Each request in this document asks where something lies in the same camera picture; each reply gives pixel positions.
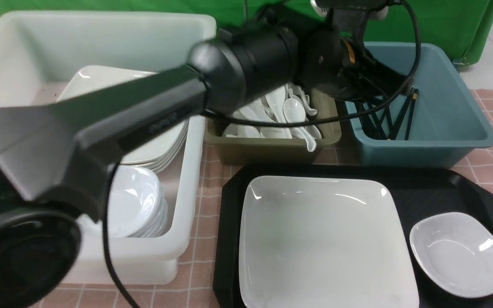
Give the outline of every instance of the black serving tray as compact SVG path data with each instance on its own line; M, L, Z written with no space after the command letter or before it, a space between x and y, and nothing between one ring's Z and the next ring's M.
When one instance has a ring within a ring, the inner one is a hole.
M244 308L239 290L239 230L243 199L249 183L262 175L366 179L389 189L407 243L420 220L446 212L476 218L493 234L493 195L446 169L399 169L360 166L253 164L243 167L222 189L220 226L214 265L213 290L221 308ZM493 295L464 299L440 289L419 267L409 247L421 308L493 308Z

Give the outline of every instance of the table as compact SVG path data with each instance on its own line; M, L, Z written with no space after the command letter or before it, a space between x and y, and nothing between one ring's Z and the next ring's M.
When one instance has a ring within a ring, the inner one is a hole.
M473 90L473 96L493 127L493 90ZM342 139L333 148L325 148L317 164L358 164L354 137L348 125L342 125ZM178 275L167 285L128 285L142 308L218 308L211 289L216 251L220 197L223 184L241 166L223 166L215 148L204 145L200 166L196 214L191 239L180 257ZM493 147L474 150L452 170L493 193ZM114 285L60 285L35 308L128 308Z

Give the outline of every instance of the green backdrop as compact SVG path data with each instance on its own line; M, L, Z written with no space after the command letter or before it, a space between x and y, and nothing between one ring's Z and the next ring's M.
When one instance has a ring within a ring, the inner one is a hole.
M250 12L264 4L249 0ZM481 57L491 23L493 0L409 0L419 20L422 40L438 45L451 59L473 64ZM193 12L212 15L219 24L243 19L243 0L0 0L0 16L12 10L138 10ZM315 16L309 0L290 6ZM365 41L412 41L412 25L404 8L390 8L383 21L370 22Z

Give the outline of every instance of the teal bin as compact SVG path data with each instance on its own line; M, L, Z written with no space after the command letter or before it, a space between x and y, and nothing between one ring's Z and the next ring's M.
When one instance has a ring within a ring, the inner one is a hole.
M366 43L374 57L407 74L415 56L413 43ZM358 118L351 120L366 166L450 168L475 148L493 146L493 129L442 49L422 45L421 61L413 85L419 90L409 140L404 140L408 113L397 140L366 136ZM390 105L396 119L405 101L399 96ZM349 114L354 103L346 102ZM389 134L386 121L383 129Z

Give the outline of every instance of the white square plate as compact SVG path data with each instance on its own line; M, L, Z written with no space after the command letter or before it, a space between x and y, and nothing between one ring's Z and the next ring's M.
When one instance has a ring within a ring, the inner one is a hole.
M125 70L123 68L110 68L108 66L86 66L75 74L74 78L72 78L62 92L58 101L107 88L108 86L115 86L116 84L142 78L151 74L154 73ZM186 123L187 121L179 123L150 142L125 155L122 159L122 163L143 164L158 160L159 158L164 158L164 155L172 150L172 147L178 141L180 134L187 131Z
M239 284L248 308L418 308L395 203L368 180L258 177L246 190Z
M463 298L493 294L493 235L473 217L444 213L418 222L410 246L425 273Z

